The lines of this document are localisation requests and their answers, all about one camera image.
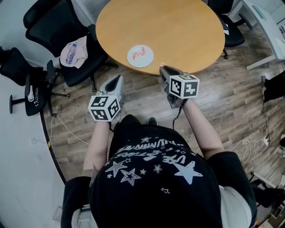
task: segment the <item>white desk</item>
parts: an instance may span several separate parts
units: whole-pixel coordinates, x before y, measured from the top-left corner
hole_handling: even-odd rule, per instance
[[[233,19],[233,17],[240,11],[242,6],[245,6],[245,8],[252,14],[257,23],[260,25],[268,42],[270,43],[271,50],[273,52],[272,56],[253,63],[247,66],[246,69],[249,70],[255,68],[274,59],[285,59],[285,50],[281,50],[281,47],[277,41],[278,39],[281,41],[285,41],[284,37],[282,36],[277,24],[268,12],[248,0],[242,0],[230,13],[229,18]]]

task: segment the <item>wooden floor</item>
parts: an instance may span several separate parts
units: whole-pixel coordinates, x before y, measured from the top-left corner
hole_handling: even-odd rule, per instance
[[[246,42],[238,47],[228,48],[228,60],[221,56],[212,66],[195,74],[200,79],[199,97],[196,102],[218,132],[226,150],[230,150],[244,138],[259,140],[267,135],[267,132],[263,131],[265,119],[261,115],[261,76],[273,77],[284,70],[284,64],[275,61],[247,71],[245,66],[272,53],[258,27],[255,27],[254,31],[243,25],[239,28]],[[125,105],[122,116],[133,114],[141,122],[147,122],[153,116],[157,118],[159,125],[172,126],[178,109],[170,108],[160,77],[138,73],[121,65],[118,69],[107,71],[102,67],[95,73],[98,88],[105,80],[118,74],[124,75],[125,80]],[[93,95],[90,79],[77,86],[68,87],[63,78],[60,78],[54,92],[70,93],[70,99],[53,97],[53,110],[74,134],[89,142],[94,128],[94,121],[87,110],[90,97]],[[285,130],[285,99],[269,101],[265,104],[264,110],[271,143],[276,144]],[[51,120],[48,110],[45,109],[49,133]],[[184,113],[175,122],[175,129],[186,139],[193,151],[200,153]],[[71,135],[57,118],[53,120],[52,133],[53,150],[65,178],[69,180],[79,176],[88,145]],[[236,147],[235,152],[240,159],[245,149],[246,146],[242,146],[241,143]],[[261,151],[257,153],[256,160],[260,158],[260,153]],[[257,172],[278,184],[285,170],[284,158],[279,147],[267,148],[257,165],[253,163],[253,156],[252,152],[248,162],[243,164],[246,173],[249,175],[252,171]]]

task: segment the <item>white paper plate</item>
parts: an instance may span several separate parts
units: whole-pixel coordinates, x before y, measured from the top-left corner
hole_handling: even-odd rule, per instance
[[[153,61],[153,57],[152,50],[145,45],[136,45],[132,47],[127,55],[129,64],[137,68],[148,66]]]

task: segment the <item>table top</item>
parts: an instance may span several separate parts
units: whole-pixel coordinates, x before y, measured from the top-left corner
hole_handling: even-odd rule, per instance
[[[242,1],[243,5],[251,12],[260,27],[263,29],[264,34],[266,35],[266,38],[269,41],[276,58],[285,59],[284,51],[281,50],[280,44],[278,43],[277,39],[281,41],[285,40],[271,15],[267,11],[263,10],[262,8],[248,0]]]
[[[111,0],[96,23],[101,47],[111,58],[134,70],[159,75],[164,63],[195,73],[221,55],[225,35],[215,13],[201,0]],[[153,62],[131,66],[128,51],[147,45]]]

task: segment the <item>plastic water bottle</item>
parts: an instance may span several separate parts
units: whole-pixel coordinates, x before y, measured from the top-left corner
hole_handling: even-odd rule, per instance
[[[66,57],[66,63],[67,64],[72,63],[75,52],[76,52],[76,44],[73,44],[72,47],[70,48],[68,54],[67,54],[67,57]]]

